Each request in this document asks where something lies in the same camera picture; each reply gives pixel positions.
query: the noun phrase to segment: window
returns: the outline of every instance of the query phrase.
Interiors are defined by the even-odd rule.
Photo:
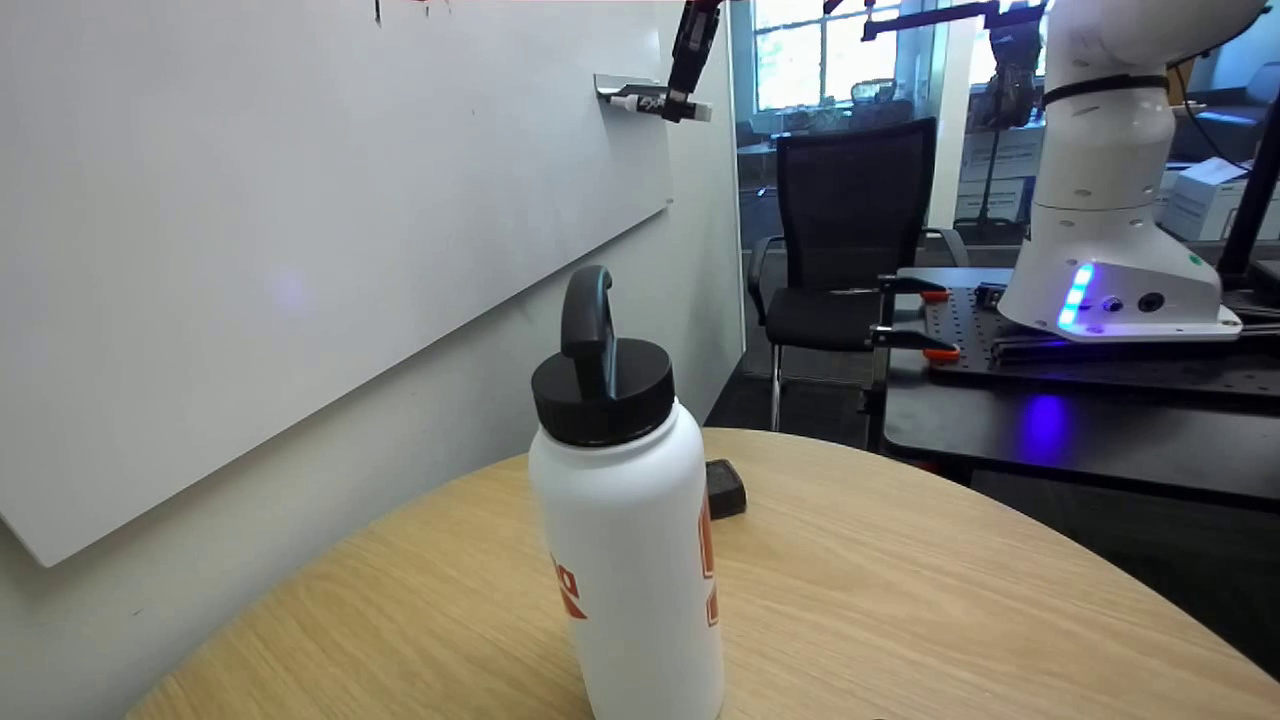
[[[821,16],[821,0],[754,0],[754,14],[757,107],[849,106],[851,83],[895,76],[895,42],[866,46],[866,14]]]

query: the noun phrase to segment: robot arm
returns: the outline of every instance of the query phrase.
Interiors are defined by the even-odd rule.
[[[1166,68],[1259,14],[1263,0],[1058,0],[1031,242],[999,316],[1083,345],[1241,336],[1219,277],[1156,229]]]

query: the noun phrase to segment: whiteboard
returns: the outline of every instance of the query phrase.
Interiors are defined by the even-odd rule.
[[[651,0],[5,0],[0,516],[57,566],[669,205]]]

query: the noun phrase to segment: black bottle cap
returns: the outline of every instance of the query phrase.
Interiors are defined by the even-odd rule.
[[[562,316],[562,353],[532,373],[532,404],[550,435],[575,450],[613,450],[657,434],[677,404],[672,359],[643,340],[616,340],[613,277],[574,272]]]

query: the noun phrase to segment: blue light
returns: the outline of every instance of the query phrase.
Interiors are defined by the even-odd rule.
[[[1093,283],[1093,263],[1082,263],[1076,277],[1073,277],[1073,293],[1069,293],[1069,302],[1066,302],[1066,309],[1058,316],[1058,327],[1076,327],[1082,306],[1089,296],[1089,283]]]

